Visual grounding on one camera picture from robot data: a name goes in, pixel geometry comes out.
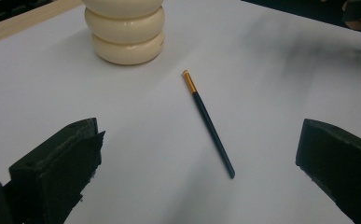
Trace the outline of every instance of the pen barrel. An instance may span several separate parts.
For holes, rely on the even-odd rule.
[[[194,100],[198,107],[198,110],[200,111],[203,121],[204,121],[207,129],[209,130],[209,134],[213,138],[213,141],[215,142],[215,146],[216,146],[218,152],[220,153],[220,156],[221,156],[224,164],[227,167],[229,176],[231,178],[233,178],[235,176],[235,170],[233,169],[232,164],[230,163],[229,157],[227,155],[227,152],[224,149],[224,146],[221,143],[220,138],[218,137],[217,131],[215,130],[215,126],[213,125],[213,122],[210,119],[209,114],[207,113],[206,107],[204,106],[203,101],[197,91],[193,92],[192,96],[194,97]]]

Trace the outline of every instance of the cream ring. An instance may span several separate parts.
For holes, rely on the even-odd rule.
[[[106,42],[92,34],[92,45],[95,52],[103,59],[118,64],[138,64],[148,62],[157,57],[165,40],[163,32],[144,43],[133,45],[117,45]]]
[[[93,12],[108,18],[128,19],[156,11],[163,0],[83,0]]]
[[[108,19],[87,7],[84,14],[85,21],[95,35],[115,44],[145,42],[160,33],[165,21],[162,7],[149,16],[128,20]]]

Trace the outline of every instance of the beige stacked rings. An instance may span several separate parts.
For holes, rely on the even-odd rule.
[[[138,64],[162,51],[162,0],[83,1],[92,45],[101,58],[111,63]]]

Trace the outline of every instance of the white table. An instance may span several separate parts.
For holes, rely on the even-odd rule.
[[[361,137],[361,33],[239,0],[163,6],[164,50],[137,66],[93,53],[84,7],[0,41],[0,181],[62,127],[96,117],[103,164],[66,223],[352,223],[295,157],[304,119]]]

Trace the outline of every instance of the gold tip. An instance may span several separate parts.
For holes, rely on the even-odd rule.
[[[191,76],[189,75],[188,70],[184,70],[183,76],[184,76],[184,79],[186,80],[186,83],[187,83],[191,93],[196,92],[197,89],[195,88],[194,83],[192,82],[192,79],[191,79]]]

